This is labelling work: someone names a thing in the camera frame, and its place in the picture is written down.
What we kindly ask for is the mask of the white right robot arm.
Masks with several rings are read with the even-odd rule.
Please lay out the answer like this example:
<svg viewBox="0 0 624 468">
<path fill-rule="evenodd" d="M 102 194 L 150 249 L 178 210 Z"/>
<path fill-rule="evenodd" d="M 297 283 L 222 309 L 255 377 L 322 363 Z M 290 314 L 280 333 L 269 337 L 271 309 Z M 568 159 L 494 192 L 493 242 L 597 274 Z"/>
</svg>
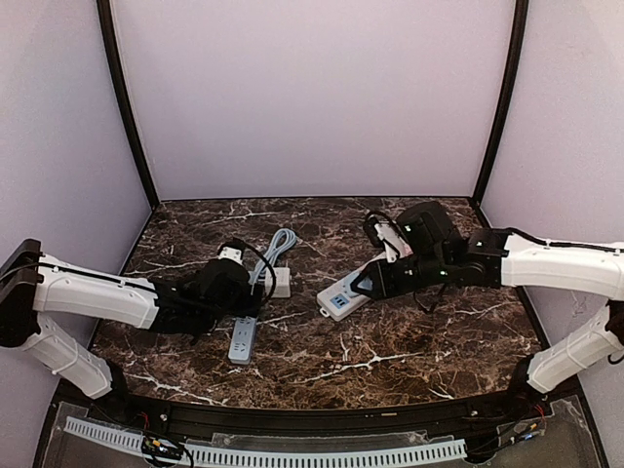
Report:
<svg viewBox="0 0 624 468">
<path fill-rule="evenodd" d="M 576 331 L 522 359 L 510 388 L 547 394 L 623 349 L 623 246 L 553 241 L 517 228 L 482 228 L 461 236 L 438 202 L 417 204 L 391 221 L 410 253 L 368 263 L 349 288 L 380 300 L 420 289 L 544 287 L 593 293 L 606 304 Z"/>
</svg>

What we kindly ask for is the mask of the white multicolour power strip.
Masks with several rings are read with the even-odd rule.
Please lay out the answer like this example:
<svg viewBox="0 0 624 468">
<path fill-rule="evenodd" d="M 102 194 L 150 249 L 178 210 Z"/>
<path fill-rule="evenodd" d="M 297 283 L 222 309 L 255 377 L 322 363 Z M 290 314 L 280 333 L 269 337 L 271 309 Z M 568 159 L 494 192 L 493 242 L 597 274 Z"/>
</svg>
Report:
<svg viewBox="0 0 624 468">
<path fill-rule="evenodd" d="M 364 264 L 331 286 L 317 293 L 316 301 L 323 317 L 339 322 L 371 302 L 371 298 L 351 290 L 351 283 L 365 269 Z"/>
</svg>

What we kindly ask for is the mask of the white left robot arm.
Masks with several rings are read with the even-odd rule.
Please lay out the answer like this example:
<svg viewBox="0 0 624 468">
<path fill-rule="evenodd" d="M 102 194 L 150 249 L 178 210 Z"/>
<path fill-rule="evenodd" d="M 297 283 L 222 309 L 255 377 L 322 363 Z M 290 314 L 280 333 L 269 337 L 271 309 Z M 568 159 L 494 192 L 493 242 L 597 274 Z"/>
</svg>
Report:
<svg viewBox="0 0 624 468">
<path fill-rule="evenodd" d="M 243 264 L 249 249 L 233 239 L 201 269 L 172 282 L 151 282 L 62 262 L 43 253 L 39 241 L 26 239 L 1 267 L 1 345 L 28 353 L 91 400 L 123 394 L 121 369 L 79 344 L 53 314 L 199 339 L 226 316 L 257 316 L 272 297 L 274 290 L 259 285 Z"/>
</svg>

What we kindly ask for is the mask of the blue power strip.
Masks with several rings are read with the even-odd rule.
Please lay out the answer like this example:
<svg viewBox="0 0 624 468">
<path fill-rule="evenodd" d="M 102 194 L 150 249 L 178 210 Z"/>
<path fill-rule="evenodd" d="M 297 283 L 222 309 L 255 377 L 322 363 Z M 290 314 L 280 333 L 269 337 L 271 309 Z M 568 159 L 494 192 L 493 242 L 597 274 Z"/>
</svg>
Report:
<svg viewBox="0 0 624 468">
<path fill-rule="evenodd" d="M 228 360 L 234 365 L 248 365 L 254 350 L 257 318 L 240 317 L 234 324 L 228 350 Z"/>
</svg>

